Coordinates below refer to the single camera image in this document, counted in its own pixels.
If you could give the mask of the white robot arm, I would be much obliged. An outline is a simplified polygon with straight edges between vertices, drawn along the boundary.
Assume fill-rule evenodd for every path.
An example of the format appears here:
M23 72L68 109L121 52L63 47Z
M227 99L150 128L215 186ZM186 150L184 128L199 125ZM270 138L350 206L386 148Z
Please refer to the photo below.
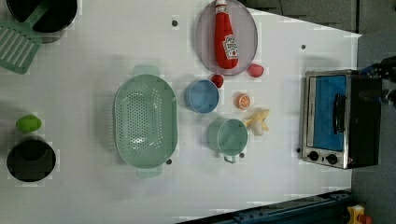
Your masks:
M372 79L387 80L392 83L396 82L396 56L391 56L383 59L380 63L374 63L363 68L360 75ZM362 91L359 97L367 102L381 102L396 106L396 91L395 90L380 90L380 91Z

